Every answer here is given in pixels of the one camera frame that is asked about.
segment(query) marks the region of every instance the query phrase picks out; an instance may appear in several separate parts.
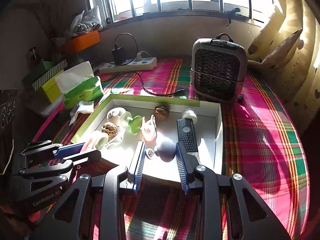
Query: window sill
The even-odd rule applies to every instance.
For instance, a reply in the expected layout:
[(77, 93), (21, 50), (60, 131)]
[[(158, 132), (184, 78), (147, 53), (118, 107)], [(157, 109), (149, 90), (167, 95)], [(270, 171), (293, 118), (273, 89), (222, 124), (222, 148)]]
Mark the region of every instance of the window sill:
[[(106, 25), (103, 27), (103, 30), (108, 30), (110, 28), (124, 25), (131, 22), (136, 21), (142, 21), (146, 19), (153, 19), (153, 18), (159, 18), (159, 17), (169, 17), (169, 16), (207, 16), (207, 17), (217, 17), (217, 18), (227, 18), (227, 14), (220, 13), (220, 12), (209, 12), (209, 11), (194, 11), (194, 10), (177, 10), (177, 11), (165, 11), (165, 12), (155, 12), (155, 13), (145, 13), (141, 16), (131, 17), (128, 19), (124, 19), (121, 21), (117, 21), (115, 23), (111, 23), (109, 25)], [(264, 24), (257, 20), (251, 20), (247, 17), (242, 16), (234, 16), (232, 20), (238, 21), (238, 22), (244, 22), (251, 25), (262, 27)]]

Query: metal screw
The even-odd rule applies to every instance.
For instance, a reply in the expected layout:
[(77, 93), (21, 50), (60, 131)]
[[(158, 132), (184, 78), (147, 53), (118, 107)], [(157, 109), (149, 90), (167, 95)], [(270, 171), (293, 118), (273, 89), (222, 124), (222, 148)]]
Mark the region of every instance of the metal screw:
[(198, 165), (196, 169), (198, 171), (205, 171), (205, 167), (203, 165)]
[(80, 180), (82, 180), (82, 181), (85, 181), (87, 179), (89, 179), (89, 175), (88, 174), (83, 174), (83, 175), (80, 176)]
[(242, 175), (239, 174), (239, 173), (235, 173), (235, 174), (233, 174), (233, 178), (236, 179), (236, 180), (241, 180), (242, 179)]
[(151, 148), (146, 149), (146, 156), (149, 160), (152, 159), (153, 155), (154, 155), (154, 151)]

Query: white toy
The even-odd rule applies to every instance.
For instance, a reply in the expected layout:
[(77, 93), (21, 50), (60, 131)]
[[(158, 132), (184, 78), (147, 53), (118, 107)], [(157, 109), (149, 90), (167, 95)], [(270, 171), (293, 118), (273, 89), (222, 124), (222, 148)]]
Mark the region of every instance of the white toy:
[(117, 127), (120, 126), (120, 117), (126, 112), (122, 107), (116, 107), (111, 109), (107, 114), (107, 121), (115, 124)]

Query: green box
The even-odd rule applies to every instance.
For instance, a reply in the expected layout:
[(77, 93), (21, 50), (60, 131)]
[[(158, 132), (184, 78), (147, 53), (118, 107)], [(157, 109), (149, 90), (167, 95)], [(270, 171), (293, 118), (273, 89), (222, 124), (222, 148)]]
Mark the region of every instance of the green box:
[(54, 67), (54, 63), (51, 61), (41, 61), (38, 66), (31, 70), (23, 79), (22, 83), (25, 86), (32, 85), (39, 77)]

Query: orange shelf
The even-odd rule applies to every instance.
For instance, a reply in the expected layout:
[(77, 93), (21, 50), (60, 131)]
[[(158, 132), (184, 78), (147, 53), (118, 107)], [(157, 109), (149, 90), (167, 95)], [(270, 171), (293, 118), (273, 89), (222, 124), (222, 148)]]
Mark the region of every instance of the orange shelf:
[(73, 55), (94, 44), (97, 44), (98, 42), (100, 42), (99, 32), (93, 31), (67, 41), (65, 44), (59, 47), (58, 50), (65, 55)]

